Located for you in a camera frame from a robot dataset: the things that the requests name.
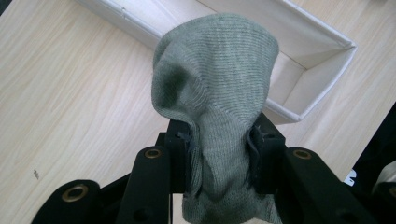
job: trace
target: sock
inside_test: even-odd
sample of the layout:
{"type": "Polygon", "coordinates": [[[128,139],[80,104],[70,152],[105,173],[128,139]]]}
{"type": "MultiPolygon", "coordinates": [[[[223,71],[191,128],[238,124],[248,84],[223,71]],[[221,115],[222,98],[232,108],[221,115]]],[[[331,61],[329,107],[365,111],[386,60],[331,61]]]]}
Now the sock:
{"type": "Polygon", "coordinates": [[[277,54],[277,42],[265,29],[234,14],[186,22],[158,44],[153,106],[192,130],[191,182],[183,199],[187,221],[241,223],[256,216],[277,221],[273,198],[248,188],[245,150],[277,54]]]}

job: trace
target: light wood surface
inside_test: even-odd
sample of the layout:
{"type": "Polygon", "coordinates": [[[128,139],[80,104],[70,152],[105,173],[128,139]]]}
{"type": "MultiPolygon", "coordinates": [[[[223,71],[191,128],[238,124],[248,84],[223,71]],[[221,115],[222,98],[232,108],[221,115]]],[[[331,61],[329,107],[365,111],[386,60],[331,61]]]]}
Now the light wood surface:
{"type": "MultiPolygon", "coordinates": [[[[396,100],[396,1],[295,2],[359,47],[305,120],[278,126],[343,179],[396,100]]],[[[150,101],[152,55],[73,0],[12,1],[0,17],[0,223],[31,222],[68,181],[131,171],[167,127],[150,101]]]]}

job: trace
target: white cardboard tray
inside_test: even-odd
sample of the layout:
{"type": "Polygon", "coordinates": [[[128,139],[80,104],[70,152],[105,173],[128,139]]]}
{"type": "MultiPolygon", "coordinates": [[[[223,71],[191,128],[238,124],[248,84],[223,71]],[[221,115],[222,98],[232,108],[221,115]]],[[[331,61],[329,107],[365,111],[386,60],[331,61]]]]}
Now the white cardboard tray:
{"type": "Polygon", "coordinates": [[[216,12],[237,13],[261,24],[280,47],[264,109],[276,124],[302,120],[344,73],[357,48],[290,1],[77,1],[152,49],[174,27],[216,12]]]}

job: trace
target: gray sock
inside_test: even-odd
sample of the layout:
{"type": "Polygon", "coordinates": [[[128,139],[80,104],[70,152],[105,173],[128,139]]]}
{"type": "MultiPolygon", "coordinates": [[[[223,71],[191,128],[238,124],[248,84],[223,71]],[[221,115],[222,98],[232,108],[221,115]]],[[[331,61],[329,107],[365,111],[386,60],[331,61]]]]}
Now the gray sock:
{"type": "Polygon", "coordinates": [[[184,23],[157,46],[154,108],[192,129],[191,189],[183,200],[187,221],[272,218],[272,197],[248,189],[245,144],[262,112],[277,54],[277,42],[267,31],[234,14],[184,23]]]}

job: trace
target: white box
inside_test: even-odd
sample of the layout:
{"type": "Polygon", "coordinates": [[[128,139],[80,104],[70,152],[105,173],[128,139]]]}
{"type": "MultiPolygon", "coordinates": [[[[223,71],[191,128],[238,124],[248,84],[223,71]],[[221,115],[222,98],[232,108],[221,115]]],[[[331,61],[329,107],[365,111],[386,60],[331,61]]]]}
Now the white box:
{"type": "Polygon", "coordinates": [[[264,109],[275,124],[302,120],[344,73],[357,48],[290,1],[77,1],[152,49],[174,27],[216,11],[237,13],[261,24],[280,47],[264,109]]]}

